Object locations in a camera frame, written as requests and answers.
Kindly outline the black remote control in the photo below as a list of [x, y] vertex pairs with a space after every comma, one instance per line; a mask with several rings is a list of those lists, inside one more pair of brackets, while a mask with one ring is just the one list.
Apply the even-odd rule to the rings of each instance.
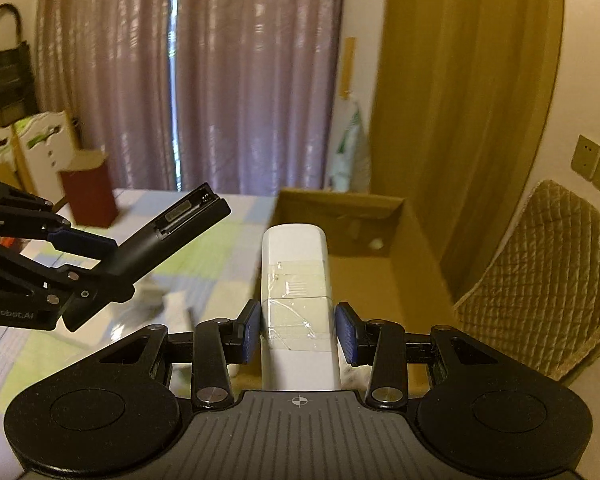
[[207, 183], [186, 194], [94, 266], [103, 280], [81, 290], [62, 316], [65, 326], [75, 332], [107, 304], [131, 299], [136, 282], [229, 214], [227, 201]]

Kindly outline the dark red paper bag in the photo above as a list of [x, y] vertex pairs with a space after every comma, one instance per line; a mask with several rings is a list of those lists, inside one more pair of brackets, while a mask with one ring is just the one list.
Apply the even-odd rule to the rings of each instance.
[[58, 174], [76, 224], [106, 229], [114, 223], [119, 211], [105, 153], [76, 151]]

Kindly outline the plaid tablecloth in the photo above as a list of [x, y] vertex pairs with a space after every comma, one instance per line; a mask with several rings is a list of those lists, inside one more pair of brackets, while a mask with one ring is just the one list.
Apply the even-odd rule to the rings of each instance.
[[227, 315], [260, 272], [269, 197], [120, 190], [107, 229], [0, 182], [0, 477], [18, 469], [2, 428], [23, 389], [140, 326], [186, 332]]

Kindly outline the brown cardboard box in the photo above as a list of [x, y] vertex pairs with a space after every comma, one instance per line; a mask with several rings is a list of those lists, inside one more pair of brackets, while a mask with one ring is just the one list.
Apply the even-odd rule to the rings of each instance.
[[345, 301], [360, 318], [396, 322], [409, 333], [454, 324], [437, 258], [403, 198], [283, 190], [268, 226], [298, 224], [324, 232], [333, 302]]

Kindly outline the white carved chair back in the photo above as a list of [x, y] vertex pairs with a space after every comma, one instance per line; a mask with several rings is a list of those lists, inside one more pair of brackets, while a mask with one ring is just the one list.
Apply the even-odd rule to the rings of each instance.
[[14, 131], [34, 194], [57, 204], [65, 197], [58, 172], [79, 149], [70, 117], [66, 112], [36, 114], [15, 122]]

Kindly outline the black hanging bag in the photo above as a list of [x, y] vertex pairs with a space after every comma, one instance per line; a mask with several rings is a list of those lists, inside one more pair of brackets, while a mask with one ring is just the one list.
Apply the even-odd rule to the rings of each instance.
[[0, 18], [10, 13], [15, 21], [16, 46], [0, 51], [0, 127], [38, 114], [30, 46], [22, 39], [18, 9], [11, 3], [0, 4]]

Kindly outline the white green plastic bag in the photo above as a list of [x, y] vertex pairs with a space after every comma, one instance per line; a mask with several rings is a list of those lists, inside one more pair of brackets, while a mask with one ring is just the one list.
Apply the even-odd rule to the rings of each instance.
[[357, 100], [347, 104], [347, 121], [335, 131], [326, 185], [337, 193], [370, 192], [370, 146], [362, 108]]

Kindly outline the purple curtain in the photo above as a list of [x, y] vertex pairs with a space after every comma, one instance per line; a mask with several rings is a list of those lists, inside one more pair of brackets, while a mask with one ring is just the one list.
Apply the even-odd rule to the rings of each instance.
[[126, 188], [320, 188], [341, 3], [38, 0], [38, 98]]

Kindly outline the wall power socket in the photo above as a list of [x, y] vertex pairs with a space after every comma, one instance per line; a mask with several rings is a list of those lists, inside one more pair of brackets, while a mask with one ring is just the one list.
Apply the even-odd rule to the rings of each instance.
[[571, 159], [571, 169], [600, 191], [600, 144], [579, 136]]

